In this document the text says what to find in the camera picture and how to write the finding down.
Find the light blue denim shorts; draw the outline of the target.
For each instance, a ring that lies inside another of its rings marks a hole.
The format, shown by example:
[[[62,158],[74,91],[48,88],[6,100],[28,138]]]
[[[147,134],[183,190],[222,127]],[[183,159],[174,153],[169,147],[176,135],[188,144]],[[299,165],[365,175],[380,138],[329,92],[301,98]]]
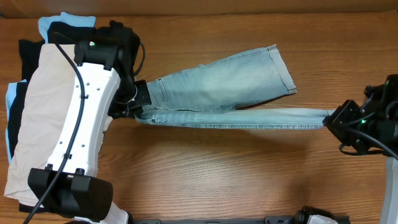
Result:
[[[331,110],[253,109],[297,92],[275,45],[247,50],[147,84],[152,103],[136,121],[215,129],[320,129]]]

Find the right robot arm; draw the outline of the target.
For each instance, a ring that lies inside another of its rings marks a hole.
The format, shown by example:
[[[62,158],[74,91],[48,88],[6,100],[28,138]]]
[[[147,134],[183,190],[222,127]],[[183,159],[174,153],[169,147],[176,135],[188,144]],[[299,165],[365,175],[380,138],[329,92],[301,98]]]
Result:
[[[386,191],[379,223],[397,223],[397,75],[378,86],[366,86],[359,106],[346,100],[323,120],[351,156],[386,156]]]

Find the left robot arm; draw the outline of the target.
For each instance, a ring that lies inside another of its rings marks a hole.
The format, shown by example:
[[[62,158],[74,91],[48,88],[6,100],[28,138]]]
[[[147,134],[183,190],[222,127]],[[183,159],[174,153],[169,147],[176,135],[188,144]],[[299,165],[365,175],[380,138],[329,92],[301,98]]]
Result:
[[[60,139],[46,166],[27,179],[36,208],[75,223],[132,223],[113,202],[112,184],[97,177],[98,154],[107,117],[133,118],[151,103],[134,67],[143,50],[139,36],[116,21],[76,43],[67,58],[76,78]]]

